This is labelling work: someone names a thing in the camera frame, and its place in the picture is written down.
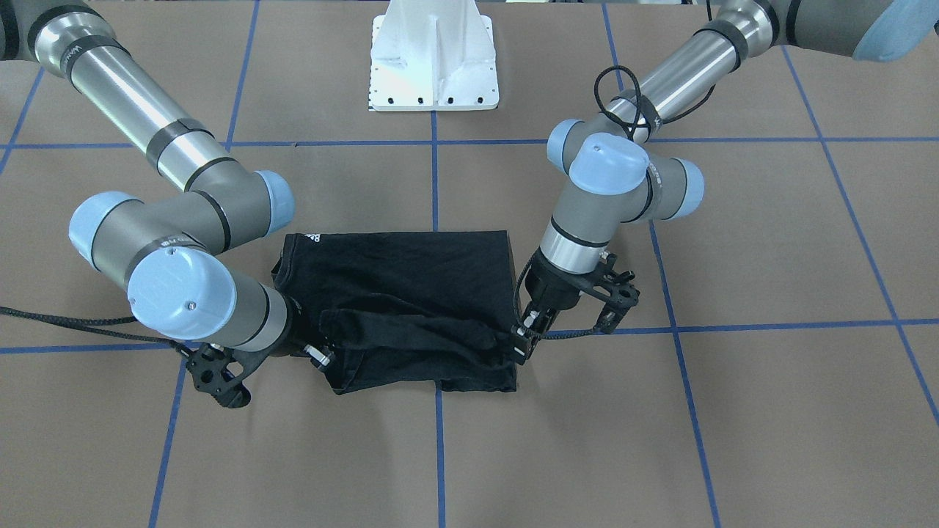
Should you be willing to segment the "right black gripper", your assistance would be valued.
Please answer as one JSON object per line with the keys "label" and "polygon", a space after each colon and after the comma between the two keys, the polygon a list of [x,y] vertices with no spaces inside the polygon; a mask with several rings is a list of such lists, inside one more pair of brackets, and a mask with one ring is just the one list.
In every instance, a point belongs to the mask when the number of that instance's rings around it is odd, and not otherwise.
{"label": "right black gripper", "polygon": [[318,369],[329,369],[335,361],[335,352],[323,348],[321,335],[315,330],[309,314],[291,297],[285,297],[286,315],[284,328],[271,346],[272,357],[310,358]]}

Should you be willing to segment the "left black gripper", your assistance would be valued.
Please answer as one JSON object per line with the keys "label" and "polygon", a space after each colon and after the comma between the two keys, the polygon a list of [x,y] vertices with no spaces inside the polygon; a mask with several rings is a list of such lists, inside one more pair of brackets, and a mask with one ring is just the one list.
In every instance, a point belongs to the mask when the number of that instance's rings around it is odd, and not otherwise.
{"label": "left black gripper", "polygon": [[574,274],[561,270],[540,249],[531,255],[525,274],[525,290],[530,300],[522,323],[514,324],[511,331],[514,363],[523,365],[529,361],[536,342],[547,339],[547,333],[560,311],[577,305],[581,291],[588,288],[586,284],[590,277],[591,273]]}

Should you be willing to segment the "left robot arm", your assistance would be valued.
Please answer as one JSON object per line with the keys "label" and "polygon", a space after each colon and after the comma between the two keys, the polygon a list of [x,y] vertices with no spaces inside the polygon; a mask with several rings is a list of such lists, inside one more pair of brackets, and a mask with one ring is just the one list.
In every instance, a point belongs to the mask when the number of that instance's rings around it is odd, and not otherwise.
{"label": "left robot arm", "polygon": [[558,315],[584,296],[602,308],[593,327],[568,331],[568,339],[612,334],[637,304],[635,275],[615,270],[608,245],[623,224],[675,220],[700,206],[701,168],[648,150],[648,142],[700,108],[719,81],[781,45],[892,62],[937,31],[937,13],[935,1],[722,1],[650,73],[609,67],[629,86],[611,100],[595,92],[597,115],[564,120],[547,140],[547,159],[567,183],[516,283],[529,301],[514,311],[511,358],[526,363]]}

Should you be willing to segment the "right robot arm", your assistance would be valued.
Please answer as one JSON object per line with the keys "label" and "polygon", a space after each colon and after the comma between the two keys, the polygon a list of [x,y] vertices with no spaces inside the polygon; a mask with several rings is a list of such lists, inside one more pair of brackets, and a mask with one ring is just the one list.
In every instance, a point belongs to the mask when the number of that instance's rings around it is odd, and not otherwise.
{"label": "right robot arm", "polygon": [[296,201],[285,178],[235,160],[84,2],[4,1],[2,59],[37,63],[68,81],[177,188],[152,203],[121,191],[93,195],[68,225],[75,249],[126,291],[141,324],[251,358],[303,351],[298,301],[219,260],[292,221]]}

